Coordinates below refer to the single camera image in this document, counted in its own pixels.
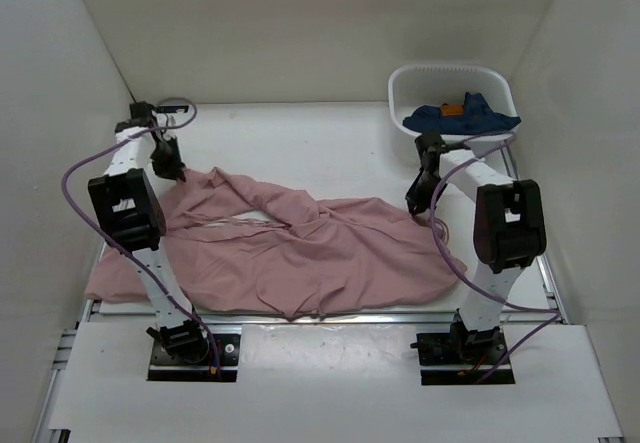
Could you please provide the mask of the pink trousers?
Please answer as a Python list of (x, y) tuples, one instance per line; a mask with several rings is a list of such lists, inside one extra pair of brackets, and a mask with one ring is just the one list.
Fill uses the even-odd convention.
[(426, 305), (466, 269), (378, 198), (317, 200), (217, 168), (188, 171), (160, 204), (180, 288), (215, 312), (295, 319)]

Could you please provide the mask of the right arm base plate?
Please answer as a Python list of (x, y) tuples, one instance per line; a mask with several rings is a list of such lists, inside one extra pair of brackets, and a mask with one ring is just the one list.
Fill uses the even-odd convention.
[(491, 369), (507, 353), (504, 334), (463, 348), (450, 333), (418, 333), (410, 348), (417, 352), (422, 386), (514, 385), (510, 360)]

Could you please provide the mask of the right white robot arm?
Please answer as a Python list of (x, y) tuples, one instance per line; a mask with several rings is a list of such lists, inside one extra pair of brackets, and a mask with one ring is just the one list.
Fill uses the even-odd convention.
[(540, 188), (486, 164), (465, 141), (448, 144), (434, 131), (415, 140), (419, 173), (405, 195), (411, 215), (433, 215), (447, 185), (475, 205), (473, 247), (478, 264), (469, 292), (445, 333), (420, 333), (424, 366), (491, 364), (505, 351), (500, 315), (511, 289), (547, 244)]

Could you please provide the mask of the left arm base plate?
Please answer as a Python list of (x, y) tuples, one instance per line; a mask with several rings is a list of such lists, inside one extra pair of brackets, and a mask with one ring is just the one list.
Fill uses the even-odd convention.
[(147, 380), (151, 382), (235, 383), (241, 356), (241, 337), (236, 332), (223, 330), (215, 333), (217, 352), (205, 346), (195, 356), (182, 358), (170, 355), (157, 341), (153, 343), (149, 358)]

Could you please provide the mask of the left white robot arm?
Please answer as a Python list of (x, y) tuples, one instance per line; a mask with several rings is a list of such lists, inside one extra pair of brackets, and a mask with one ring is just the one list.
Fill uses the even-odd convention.
[(147, 329), (169, 356), (187, 364), (213, 364), (214, 349), (206, 330), (195, 320), (193, 304), (180, 289), (163, 247), (167, 221), (146, 167), (156, 177), (186, 180), (178, 140), (158, 122), (160, 107), (147, 102), (129, 105), (130, 118), (117, 124), (114, 152), (105, 173), (88, 182), (88, 193), (108, 243), (131, 256), (157, 322)]

